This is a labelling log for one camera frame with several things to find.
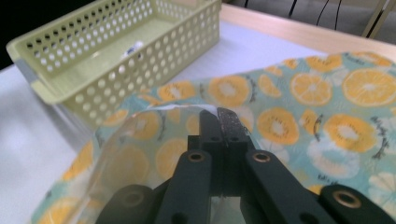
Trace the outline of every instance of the gray floor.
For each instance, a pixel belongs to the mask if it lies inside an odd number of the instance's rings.
[[[288,14],[292,2],[292,0],[249,0],[247,7],[278,17],[289,18]],[[315,25],[325,3],[326,0],[298,0],[290,19]],[[245,0],[232,0],[229,4],[242,7]],[[334,29],[337,7],[338,4],[329,3],[324,9],[318,25]],[[372,13],[373,9],[371,8],[341,5],[337,30],[348,34],[361,35]],[[396,44],[396,12],[389,13],[375,39]]]

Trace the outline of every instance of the black cable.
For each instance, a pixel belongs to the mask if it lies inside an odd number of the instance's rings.
[[[320,15],[319,15],[319,17],[318,17],[318,21],[317,21],[317,26],[318,26],[318,24],[319,24],[319,20],[320,20],[321,14],[323,13],[323,11],[324,11],[324,8],[327,6],[327,4],[328,4],[328,3],[329,3],[329,0],[327,0],[327,2],[326,2],[326,4],[324,5],[324,7],[323,7],[322,11],[320,12]]]
[[[340,3],[338,4],[338,8],[337,8],[337,16],[335,16],[335,26],[334,26],[334,30],[337,30],[337,22],[338,22],[338,12],[340,11],[340,6],[341,6],[341,2],[343,0],[340,0]]]

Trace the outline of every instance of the plastic basket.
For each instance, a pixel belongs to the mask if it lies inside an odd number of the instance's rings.
[[[219,0],[102,0],[12,40],[47,104],[96,128],[125,96],[163,84],[219,41]]]

